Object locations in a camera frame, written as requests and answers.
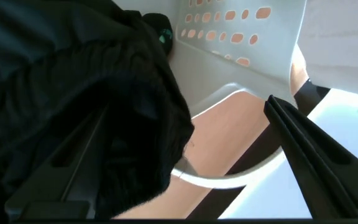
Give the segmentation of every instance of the dark clothing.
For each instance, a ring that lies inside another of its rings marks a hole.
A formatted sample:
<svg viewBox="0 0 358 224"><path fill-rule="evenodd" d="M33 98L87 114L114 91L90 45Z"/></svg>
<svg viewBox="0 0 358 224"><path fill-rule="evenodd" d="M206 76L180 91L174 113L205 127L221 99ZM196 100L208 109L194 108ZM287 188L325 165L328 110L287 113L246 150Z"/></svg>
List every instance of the dark clothing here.
<svg viewBox="0 0 358 224"><path fill-rule="evenodd" d="M107 103L100 219L162 193L193 132L158 35L110 0L0 0L1 198Z"/></svg>

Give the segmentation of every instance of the oval hole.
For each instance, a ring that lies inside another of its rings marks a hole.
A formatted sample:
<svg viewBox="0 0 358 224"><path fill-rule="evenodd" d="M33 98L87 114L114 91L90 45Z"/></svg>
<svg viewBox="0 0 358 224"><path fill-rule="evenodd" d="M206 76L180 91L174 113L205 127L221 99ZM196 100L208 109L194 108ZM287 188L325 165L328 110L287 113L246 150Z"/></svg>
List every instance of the oval hole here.
<svg viewBox="0 0 358 224"><path fill-rule="evenodd" d="M190 14L187 14L186 16L186 22L191 22L191 20L193 19L193 16Z"/></svg>
<svg viewBox="0 0 358 224"><path fill-rule="evenodd" d="M223 32L222 34L221 34L221 36L219 37L219 40L220 41L224 41L225 39L226 39L226 32Z"/></svg>
<svg viewBox="0 0 358 224"><path fill-rule="evenodd" d="M204 31L201 30L201 31L198 33L198 36L197 36L197 37L200 39L200 38L202 38L203 36L204 36Z"/></svg>
<svg viewBox="0 0 358 224"><path fill-rule="evenodd" d="M203 22L209 22L209 20L211 19L211 13L206 12L203 15Z"/></svg>
<svg viewBox="0 0 358 224"><path fill-rule="evenodd" d="M199 15L199 14L197 14L197 15L195 16L194 21L195 21L195 22L200 21L200 15Z"/></svg>
<svg viewBox="0 0 358 224"><path fill-rule="evenodd" d="M206 34L206 39L207 40L214 40L216 37L216 31L209 31L207 34Z"/></svg>
<svg viewBox="0 0 358 224"><path fill-rule="evenodd" d="M221 19L221 12L215 13L215 21L219 21Z"/></svg>
<svg viewBox="0 0 358 224"><path fill-rule="evenodd" d="M189 30L189 33L187 34L188 38L193 38L196 35L196 31L195 30Z"/></svg>
<svg viewBox="0 0 358 224"><path fill-rule="evenodd" d="M257 19L266 19L268 16L270 16L270 13L272 12L272 9L269 7L261 7L256 12L256 18Z"/></svg>
<svg viewBox="0 0 358 224"><path fill-rule="evenodd" d="M236 12L234 10L227 11L226 15L224 16L224 19L227 21L233 20L236 16Z"/></svg>
<svg viewBox="0 0 358 224"><path fill-rule="evenodd" d="M252 37L249 39L249 44L253 45L258 41L258 35L254 34L252 35Z"/></svg>
<svg viewBox="0 0 358 224"><path fill-rule="evenodd" d="M249 15L249 10L245 9L241 14L241 19L246 19Z"/></svg>
<svg viewBox="0 0 358 224"><path fill-rule="evenodd" d="M245 67L248 67L249 66L249 60L248 60L248 58L238 58L237 60L236 60L236 62L238 63L238 64L240 64L240 65L243 65L243 66L245 66Z"/></svg>
<svg viewBox="0 0 358 224"><path fill-rule="evenodd" d="M233 44L241 43L243 39L244 39L244 35L242 35L240 33L236 33L236 34L233 34L233 36L231 36L231 42Z"/></svg>

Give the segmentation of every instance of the white plastic laundry basket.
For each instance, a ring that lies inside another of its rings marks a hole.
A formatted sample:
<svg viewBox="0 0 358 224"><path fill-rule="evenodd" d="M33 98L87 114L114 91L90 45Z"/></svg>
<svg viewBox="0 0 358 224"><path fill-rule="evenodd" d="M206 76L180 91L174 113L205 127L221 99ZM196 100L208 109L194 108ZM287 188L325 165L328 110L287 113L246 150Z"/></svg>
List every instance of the white plastic laundry basket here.
<svg viewBox="0 0 358 224"><path fill-rule="evenodd" d="M175 31L170 59L192 117L239 91L274 95L295 105L292 52L306 0L114 0L123 9L168 16ZM184 158L173 175L202 187L244 186L274 170L281 149L255 167L224 177L199 176Z"/></svg>

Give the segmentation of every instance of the wooden floor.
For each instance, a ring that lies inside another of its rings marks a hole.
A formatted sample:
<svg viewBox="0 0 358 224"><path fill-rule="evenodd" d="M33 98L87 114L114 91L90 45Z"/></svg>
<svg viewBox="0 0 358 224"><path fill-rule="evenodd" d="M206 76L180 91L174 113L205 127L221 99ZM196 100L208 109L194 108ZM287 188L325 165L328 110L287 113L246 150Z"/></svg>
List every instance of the wooden floor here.
<svg viewBox="0 0 358 224"><path fill-rule="evenodd" d="M307 78L305 60L296 47L291 68L293 94ZM193 120L196 129L185 155L199 174L224 175L233 166L269 124L263 107L264 100L242 92ZM186 218L210 190L172 177L164 194L116 218Z"/></svg>

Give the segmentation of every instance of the black stripe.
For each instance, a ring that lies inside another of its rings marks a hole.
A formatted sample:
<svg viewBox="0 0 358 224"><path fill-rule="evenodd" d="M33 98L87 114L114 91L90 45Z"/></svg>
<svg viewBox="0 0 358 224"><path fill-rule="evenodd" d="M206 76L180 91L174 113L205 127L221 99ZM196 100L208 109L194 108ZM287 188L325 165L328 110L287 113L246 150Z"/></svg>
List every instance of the black stripe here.
<svg viewBox="0 0 358 224"><path fill-rule="evenodd" d="M295 94L295 101L299 111L308 115L317 104L326 96L329 89L317 87L307 81L298 93ZM269 126L246 150L240 159L230 168L227 174L235 174L249 169L267 156L271 155L280 146L278 136ZM217 219L231 202L240 194L243 187L229 190L212 190L201 201L201 203L187 217L191 220L215 220Z"/></svg>

